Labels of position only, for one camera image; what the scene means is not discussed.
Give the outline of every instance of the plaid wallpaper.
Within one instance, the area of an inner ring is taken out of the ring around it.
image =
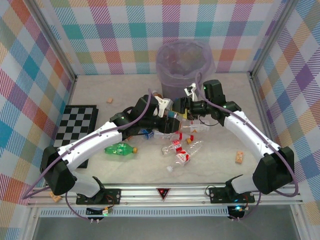
[[[320,0],[300,0],[258,73],[271,129],[295,151],[295,173],[320,239]]]
[[[15,240],[72,82],[23,0],[0,7],[0,239]]]
[[[246,72],[286,0],[37,2],[75,72],[96,75],[155,73],[158,48],[180,39],[208,42],[217,72]]]

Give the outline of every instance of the plastic bottle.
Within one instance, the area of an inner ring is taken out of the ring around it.
[[[111,146],[108,146],[107,148],[104,149],[104,152],[106,154],[116,154],[116,155],[128,155],[128,154],[136,154],[138,149],[136,147],[131,147],[127,143],[117,143],[113,144]]]
[[[203,120],[205,124],[209,125],[208,120]],[[187,120],[181,123],[180,132],[182,133],[202,133],[208,132],[210,127],[200,122],[200,120]]]
[[[167,171],[172,173],[176,168],[183,167],[186,163],[188,163],[203,146],[202,140],[194,141],[190,144],[186,149],[182,149],[177,155],[175,155],[175,162],[172,165],[166,167]]]
[[[182,151],[183,142],[184,141],[173,140],[169,146],[168,145],[163,146],[161,148],[162,155],[164,157],[167,157],[167,156],[169,156],[171,154],[180,153]],[[190,144],[190,143],[192,143],[192,140],[190,138],[188,138],[186,140],[186,143]]]
[[[153,130],[152,130],[152,131],[148,131],[148,130],[146,130],[146,129],[141,129],[140,132],[141,132],[142,134],[144,134],[144,137],[145,137],[146,139],[150,139],[150,138],[154,135],[154,131],[153,131]]]
[[[173,140],[184,141],[184,140],[187,140],[187,139],[191,139],[191,141],[194,140],[194,136],[193,135],[182,133],[182,132],[178,132],[178,131],[176,131],[174,133],[162,133],[162,132],[159,132],[157,130],[154,130],[153,133],[154,133],[153,136],[154,136],[155,139],[168,139],[170,141],[173,141]]]

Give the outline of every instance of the green plastic bottle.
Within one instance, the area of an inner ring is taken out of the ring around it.
[[[138,149],[136,147],[131,147],[127,143],[117,143],[111,146],[108,146],[104,149],[106,154],[116,154],[116,155],[128,155],[128,154],[136,154]]]

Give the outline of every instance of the red triangle logo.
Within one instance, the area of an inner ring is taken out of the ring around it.
[[[170,188],[157,188],[156,190],[160,194],[160,197],[162,198],[162,200],[165,201],[165,199],[168,196],[168,193],[170,191]]]

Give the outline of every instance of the small orange object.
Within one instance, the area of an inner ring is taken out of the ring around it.
[[[54,195],[54,193],[51,191],[49,192],[49,195],[50,197],[52,198],[52,200],[55,202],[55,203],[58,203],[59,201],[61,201],[62,197],[61,196],[56,196]]]
[[[244,152],[243,151],[237,151],[235,156],[235,163],[242,164],[242,160],[244,158]]]
[[[153,96],[157,96],[161,99],[163,99],[162,95],[160,93],[158,93],[156,90],[152,91]]]
[[[126,141],[126,142],[130,141],[130,139],[132,139],[132,137],[133,137],[133,136],[128,136],[125,141]]]

